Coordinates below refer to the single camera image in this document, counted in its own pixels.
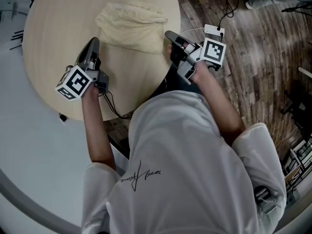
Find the wooden floor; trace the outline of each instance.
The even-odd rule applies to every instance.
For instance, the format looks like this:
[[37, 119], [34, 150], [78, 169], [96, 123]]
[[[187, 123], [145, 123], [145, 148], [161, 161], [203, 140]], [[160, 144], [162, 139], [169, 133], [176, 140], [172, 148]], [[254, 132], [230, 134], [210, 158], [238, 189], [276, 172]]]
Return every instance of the wooden floor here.
[[[235, 5], [237, 0], [230, 0]], [[225, 0], [179, 0], [181, 31], [200, 28], [204, 24], [218, 26], [226, 8]], [[241, 0], [233, 18], [225, 18], [223, 43], [227, 45], [223, 68], [214, 72], [225, 94], [240, 113], [247, 126], [257, 122], [267, 124], [277, 145], [295, 129], [290, 114], [282, 116], [286, 103], [284, 90], [294, 79], [307, 91], [312, 80], [297, 71], [301, 66], [310, 72], [312, 46], [312, 17], [299, 13], [282, 13], [287, 4], [247, 10]], [[204, 40], [201, 30], [182, 34], [194, 42]], [[128, 123], [120, 120], [109, 123], [110, 131], [119, 132]], [[298, 130], [277, 146], [282, 160], [290, 145], [299, 140]]]

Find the yellow cloth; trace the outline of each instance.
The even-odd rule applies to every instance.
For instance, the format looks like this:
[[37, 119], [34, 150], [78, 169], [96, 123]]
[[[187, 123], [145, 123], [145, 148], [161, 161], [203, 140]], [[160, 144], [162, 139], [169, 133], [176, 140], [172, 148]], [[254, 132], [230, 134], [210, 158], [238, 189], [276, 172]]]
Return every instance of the yellow cloth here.
[[155, 6], [139, 1], [108, 3], [96, 18], [102, 42], [152, 54], [162, 53], [167, 21]]

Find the round wooden table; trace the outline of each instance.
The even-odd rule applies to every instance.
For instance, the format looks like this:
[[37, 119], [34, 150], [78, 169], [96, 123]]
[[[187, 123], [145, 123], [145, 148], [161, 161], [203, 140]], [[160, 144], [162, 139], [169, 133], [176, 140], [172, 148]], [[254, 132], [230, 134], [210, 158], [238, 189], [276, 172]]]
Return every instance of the round wooden table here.
[[[132, 0], [35, 0], [24, 29], [23, 55], [27, 74], [43, 100], [56, 111], [83, 120], [81, 100], [69, 102], [54, 89], [68, 65], [92, 37], [99, 37], [96, 16], [108, 2]], [[178, 0], [138, 0], [152, 3], [168, 18], [164, 30], [180, 32]], [[165, 78], [170, 62], [153, 55], [101, 44], [101, 70], [110, 78], [109, 91], [124, 115], [141, 105]], [[116, 118], [103, 97], [103, 120]]]

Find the sleeve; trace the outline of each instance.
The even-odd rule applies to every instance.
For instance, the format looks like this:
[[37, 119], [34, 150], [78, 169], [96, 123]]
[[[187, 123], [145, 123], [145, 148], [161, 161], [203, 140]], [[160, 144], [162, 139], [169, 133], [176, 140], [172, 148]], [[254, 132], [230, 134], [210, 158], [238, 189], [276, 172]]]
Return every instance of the sleeve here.
[[273, 233], [284, 214], [287, 194], [282, 167], [266, 125], [258, 123], [244, 131], [232, 148], [243, 162], [253, 188], [265, 186], [271, 193], [268, 201], [275, 209], [266, 214], [257, 205], [257, 214], [260, 233]]
[[108, 196], [120, 179], [118, 173], [107, 165], [92, 163], [87, 167], [83, 181], [82, 234], [98, 234], [107, 216]]

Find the white t-shirt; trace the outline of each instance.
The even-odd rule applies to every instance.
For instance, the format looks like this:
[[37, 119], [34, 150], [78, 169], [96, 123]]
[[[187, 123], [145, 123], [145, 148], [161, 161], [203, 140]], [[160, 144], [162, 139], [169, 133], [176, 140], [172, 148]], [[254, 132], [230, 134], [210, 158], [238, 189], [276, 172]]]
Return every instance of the white t-shirt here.
[[[129, 170], [93, 163], [84, 178], [82, 232], [97, 234], [272, 233], [286, 205], [281, 165], [264, 124], [232, 147], [201, 95], [172, 91], [141, 105], [129, 129]], [[264, 185], [276, 208], [254, 199]]]

